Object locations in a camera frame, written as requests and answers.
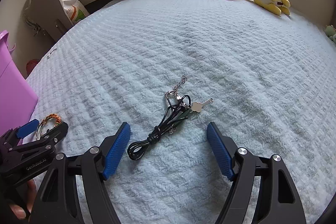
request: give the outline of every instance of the finger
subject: finger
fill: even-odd
[[[36,198],[36,184],[34,182],[34,180],[29,180],[27,182],[28,185],[28,192],[27,192],[27,209],[29,212],[32,212],[32,208],[33,208],[33,204],[34,204],[34,200]]]
[[[10,206],[13,213],[16,215],[16,217],[18,219],[25,219],[26,218],[26,213],[20,206],[18,206],[16,204],[10,204],[9,206]]]

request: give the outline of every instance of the silver key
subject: silver key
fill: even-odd
[[[206,100],[204,103],[193,102],[192,105],[191,105],[191,110],[196,111],[196,112],[201,112],[202,107],[204,105],[207,105],[207,104],[212,103],[212,102],[213,102],[212,98],[210,98],[209,100]]]

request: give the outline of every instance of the red object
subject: red object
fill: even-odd
[[[40,60],[38,60],[38,59],[32,59],[32,60],[28,61],[27,65],[26,65],[27,75],[29,75],[33,71],[33,69],[36,67],[38,62],[40,62]]]

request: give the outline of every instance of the keychain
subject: keychain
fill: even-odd
[[[169,103],[169,107],[166,110],[165,115],[163,116],[160,124],[154,127],[152,133],[150,133],[146,140],[131,143],[128,146],[127,153],[131,160],[139,160],[150,144],[157,143],[161,136],[165,133],[173,133],[176,130],[176,127],[181,124],[184,120],[188,119],[188,115],[194,112],[201,112],[203,105],[213,102],[213,99],[210,98],[204,103],[193,102],[191,104],[191,99],[189,95],[179,96],[178,89],[179,87],[187,81],[187,77],[182,75],[181,81],[174,86],[174,88],[168,92],[165,92],[165,97]],[[177,100],[176,104],[172,104],[169,96],[174,96]]]

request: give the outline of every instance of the small wire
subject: small wire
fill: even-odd
[[[183,102],[185,98],[189,100],[188,105]],[[191,112],[191,100],[189,95],[184,95],[177,101],[177,104],[174,105],[171,104],[167,96],[166,99],[169,103],[169,107],[159,125],[154,127],[154,130],[148,135],[147,139],[131,143],[128,146],[127,153],[131,160],[139,160],[145,154],[150,144],[156,144],[163,134],[167,132],[172,133],[182,121],[188,119],[188,114]]]

